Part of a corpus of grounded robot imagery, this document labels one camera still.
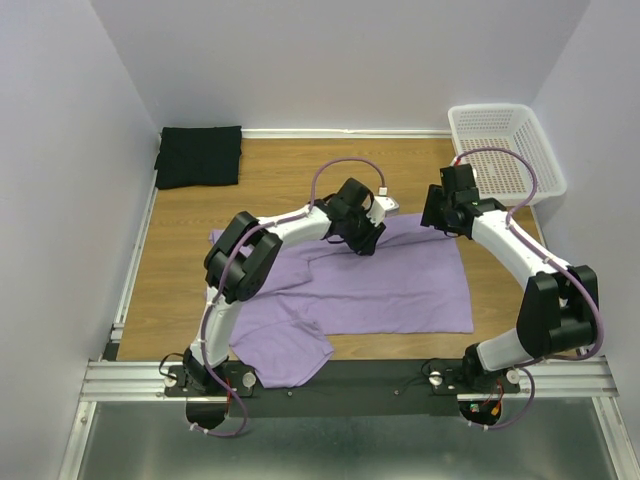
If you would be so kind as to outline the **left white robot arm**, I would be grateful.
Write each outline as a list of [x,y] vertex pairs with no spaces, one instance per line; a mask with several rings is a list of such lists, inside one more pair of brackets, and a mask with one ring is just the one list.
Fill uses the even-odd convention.
[[374,193],[349,178],[338,192],[286,214],[238,213],[204,260],[205,308],[198,333],[183,354],[188,384],[201,395],[227,388],[220,366],[228,359],[240,310],[264,286],[279,253],[337,236],[353,253],[371,256],[384,220],[398,210],[384,187]]

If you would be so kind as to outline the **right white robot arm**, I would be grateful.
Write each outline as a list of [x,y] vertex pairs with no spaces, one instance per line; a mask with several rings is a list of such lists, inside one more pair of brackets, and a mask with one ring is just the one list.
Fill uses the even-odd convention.
[[483,246],[524,292],[514,328],[465,350],[459,371],[467,389],[483,391],[513,367],[566,359],[573,349],[585,349],[587,357],[599,352],[603,321],[595,271],[555,256],[517,224],[512,211],[482,198],[470,165],[441,169],[421,223]]

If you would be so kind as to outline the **purple t shirt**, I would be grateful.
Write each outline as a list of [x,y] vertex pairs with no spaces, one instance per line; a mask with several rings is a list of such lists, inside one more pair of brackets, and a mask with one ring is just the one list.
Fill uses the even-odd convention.
[[308,382],[331,358],[331,335],[473,332],[469,287],[454,239],[386,221],[376,251],[305,242],[279,253],[242,307],[230,348],[267,388]]

